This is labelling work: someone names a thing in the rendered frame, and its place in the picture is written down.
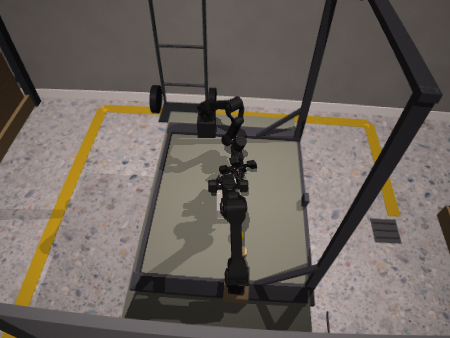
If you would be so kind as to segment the dark grey metal support frame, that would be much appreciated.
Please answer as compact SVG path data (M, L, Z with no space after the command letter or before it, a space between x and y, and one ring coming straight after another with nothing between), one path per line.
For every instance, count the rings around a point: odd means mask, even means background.
M254 281L264 286L310 274L305 288L315 290L394 171L434 104L443 94L389 0L368 0L412 89L393 131L356 198L317 264ZM337 0L326 0L301 108L256 134L262 137L298 116L294 142L301 142ZM310 77L309 77L310 76ZM315 273L314 273L315 272Z

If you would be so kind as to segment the white cardboard box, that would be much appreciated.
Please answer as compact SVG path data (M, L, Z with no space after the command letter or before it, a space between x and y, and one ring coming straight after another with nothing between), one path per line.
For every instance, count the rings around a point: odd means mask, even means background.
M236 189L235 192L239 192L239 194L241 195L241 192L239 191L240 189ZM221 203L221 198L222 198L222 190L217 190L217 219L224 219L224 216L222 216L220 214L220 203Z

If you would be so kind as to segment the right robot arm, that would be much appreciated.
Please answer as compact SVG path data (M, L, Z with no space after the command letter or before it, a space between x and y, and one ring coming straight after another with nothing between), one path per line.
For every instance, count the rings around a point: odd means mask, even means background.
M238 162L243 163L242 160L244 160L244 157L242 154L242 150L245 147L244 145L246 145L247 143L247 139L244 136L240 136L239 134L237 134L241 125L244 122L243 118L244 105L242 99L241 100L240 99L241 99L240 97L234 97L228 100L228 102L225 102L227 100L220 100L215 102L214 98L210 98L208 100L201 102L202 105L197 106L197 110L201 113L200 121L212 122L212 115L213 115L212 112L216 110L225 110L226 115L231 119L232 123L228 129L228 132L224 134L221 138L223 145L226 146L231 145L231 154L235 152L241 153L237 154L236 157L234 157L233 155L231 156L231 158L229 158L231 165L233 165L232 163ZM212 102L214 104L211 104ZM238 109L239 109L238 117L234 118L235 119L234 120L233 117L231 116L231 113Z

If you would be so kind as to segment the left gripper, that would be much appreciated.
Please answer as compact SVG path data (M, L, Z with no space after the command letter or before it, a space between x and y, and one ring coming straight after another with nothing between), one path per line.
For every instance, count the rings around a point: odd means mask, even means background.
M216 179L213 180L209 180L208 181L208 191L210 193L217 193L217 190L222 190L222 185L219 185L219 177L220 175L218 175L218 177ZM238 180L239 179L239 180ZM240 179L237 175L236 175L236 189L240 189L240 192L247 192L248 191L248 180L244 180L244 179Z

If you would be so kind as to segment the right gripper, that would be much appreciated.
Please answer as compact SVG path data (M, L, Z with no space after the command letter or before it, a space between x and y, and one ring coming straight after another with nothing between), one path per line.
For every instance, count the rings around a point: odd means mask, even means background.
M236 157L237 154L241 154L241 153L240 153L240 152L235 152L235 153L232 153L231 156L234 155L234 157ZM240 165L241 165L241 166L240 166ZM255 166L255 165L256 165L256 166ZM251 167L251 166L252 166L252 167ZM226 169L225 169L225 167L226 167ZM242 179L244 173L246 172L246 167L250 167L250 169L256 169L256 168L257 168L257 164L256 164L256 162L255 162L254 160L247 161L247 164L243 164L243 163L238 162L238 163L233 163L233 165L230 166L230 167L228 167L227 165L220 166L220 167L219 167L219 171L220 171L222 174L228 174L228 173L231 171L231 173L234 174L235 177L236 177L236 175L237 175L240 179ZM225 169L225 170L222 170L222 169ZM238 169L238 171L239 171L239 174L238 174L238 172L237 172L237 169ZM221 170L222 170L222 171L221 171ZM235 171L235 170L236 170L236 171ZM241 170L242 170L242 174L241 174ZM232 171L233 171L234 173L233 173Z

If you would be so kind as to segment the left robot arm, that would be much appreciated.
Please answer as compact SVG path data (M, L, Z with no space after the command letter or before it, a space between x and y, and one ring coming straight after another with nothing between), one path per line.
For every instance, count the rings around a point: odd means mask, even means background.
M233 174L224 174L219 177L219 184L222 185L223 194L220 213L230 223L230 235L232 226L231 258L228 259L228 268L225 271L225 283L229 294L244 295L245 286L249 286L248 267L245 260L241 259L242 223L246 218L247 202L245 197L241 196L239 192L235 192L236 183ZM227 278L229 284L227 284ZM240 291L241 293L239 293Z

